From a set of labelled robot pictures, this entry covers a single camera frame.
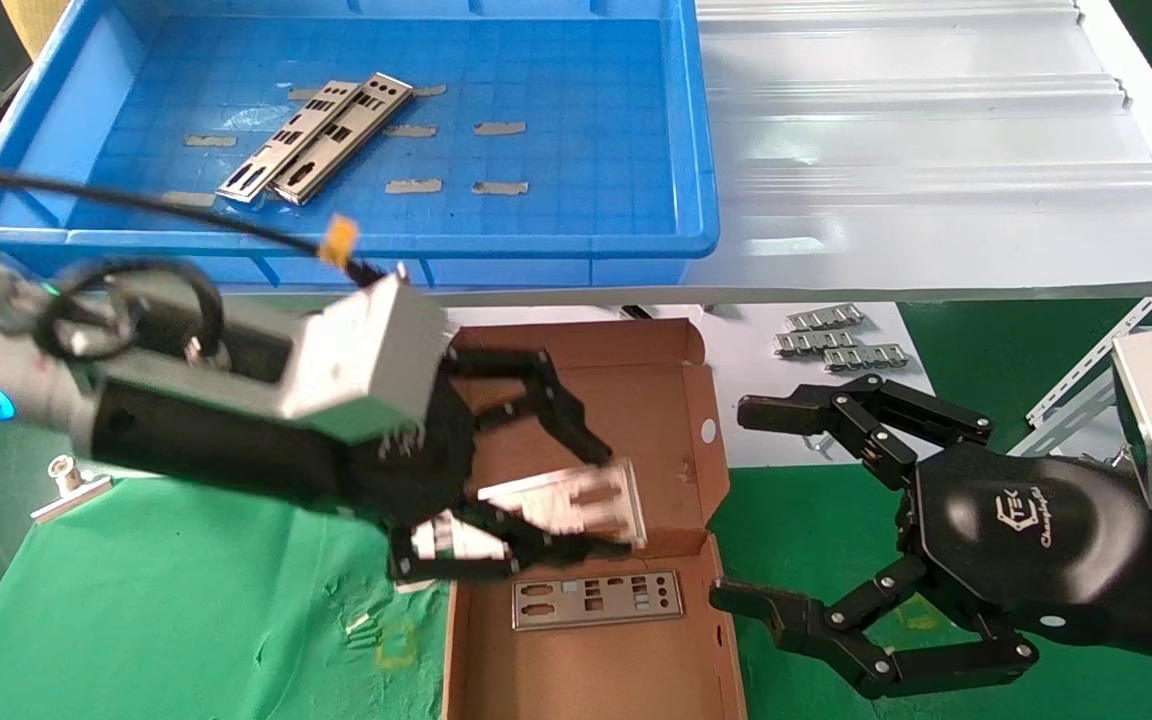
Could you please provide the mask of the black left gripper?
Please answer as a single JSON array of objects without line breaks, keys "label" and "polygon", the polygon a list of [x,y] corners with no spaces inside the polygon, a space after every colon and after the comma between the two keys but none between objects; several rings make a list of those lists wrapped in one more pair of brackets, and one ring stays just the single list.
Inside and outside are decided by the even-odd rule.
[{"label": "black left gripper", "polygon": [[444,377],[420,429],[355,445],[122,381],[97,382],[93,401],[96,461],[308,510],[348,509],[385,528],[415,526],[447,510],[465,492],[473,464],[473,415]]}]

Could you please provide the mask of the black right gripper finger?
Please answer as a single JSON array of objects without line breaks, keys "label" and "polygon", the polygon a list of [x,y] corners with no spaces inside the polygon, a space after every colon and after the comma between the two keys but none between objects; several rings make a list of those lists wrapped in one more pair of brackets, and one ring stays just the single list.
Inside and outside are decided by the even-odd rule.
[{"label": "black right gripper finger", "polygon": [[499,582],[516,577],[532,566],[568,568],[590,559],[631,555],[631,544],[590,533],[556,535],[531,524],[515,511],[506,511],[482,500],[458,500],[449,507],[453,520],[484,530],[502,541],[503,559],[420,559],[411,526],[388,530],[388,577],[399,583],[450,579],[450,582]]},{"label": "black right gripper finger", "polygon": [[563,386],[547,351],[450,347],[444,355],[442,374],[472,381],[511,379],[524,388],[517,397],[475,411],[477,433],[535,418],[550,438],[581,462],[596,467],[611,464],[612,447],[588,427],[585,406]]}]

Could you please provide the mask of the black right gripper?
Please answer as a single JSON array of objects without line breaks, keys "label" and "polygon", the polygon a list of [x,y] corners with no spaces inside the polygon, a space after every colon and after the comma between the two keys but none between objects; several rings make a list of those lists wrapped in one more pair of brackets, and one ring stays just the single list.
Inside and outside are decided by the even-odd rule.
[{"label": "black right gripper", "polygon": [[[785,653],[823,661],[867,700],[1007,685],[1039,652],[1020,632],[1152,657],[1152,511],[1132,473],[988,450],[986,415],[864,376],[746,395],[741,429],[828,434],[884,486],[910,488],[914,525],[892,562],[836,602],[719,577],[708,605],[758,620]],[[947,450],[920,462],[895,433]],[[887,651],[867,637],[920,596],[973,642]]]}]

